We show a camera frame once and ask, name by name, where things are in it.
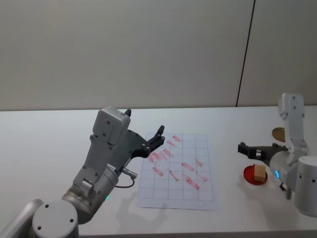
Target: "gold disc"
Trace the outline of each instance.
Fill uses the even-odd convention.
[[[283,127],[274,128],[272,136],[279,141],[285,142],[285,129]]]

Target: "white wall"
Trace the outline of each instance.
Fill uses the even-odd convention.
[[[0,110],[234,106],[252,0],[1,0]]]
[[[257,0],[239,106],[276,105],[283,92],[317,104],[317,1]]]

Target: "black cable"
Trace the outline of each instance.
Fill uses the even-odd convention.
[[[241,77],[240,77],[240,84],[239,84],[239,89],[238,89],[238,96],[237,96],[236,107],[238,106],[238,102],[239,102],[239,95],[240,95],[241,83],[242,83],[242,78],[243,78],[244,65],[245,65],[245,63],[246,63],[246,58],[247,58],[247,51],[248,51],[248,46],[249,46],[249,39],[250,39],[250,33],[251,33],[251,27],[252,27],[252,20],[253,20],[253,13],[254,13],[254,7],[255,7],[255,5],[256,5],[256,0],[253,1],[253,7],[252,7],[252,13],[251,13],[251,20],[250,20],[250,26],[249,26],[249,33],[248,33],[246,51],[244,52],[243,65],[242,65],[242,71],[241,71]]]
[[[132,184],[129,185],[129,186],[116,186],[116,187],[117,187],[117,188],[130,188],[130,187],[132,187],[132,186],[134,185],[134,179],[131,178],[131,180],[132,180]]]

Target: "blue light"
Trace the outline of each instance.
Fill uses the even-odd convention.
[[[279,179],[279,172],[277,170],[275,170],[275,175]]]

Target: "brown box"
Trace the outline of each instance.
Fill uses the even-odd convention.
[[[265,165],[254,165],[254,181],[265,182]]]

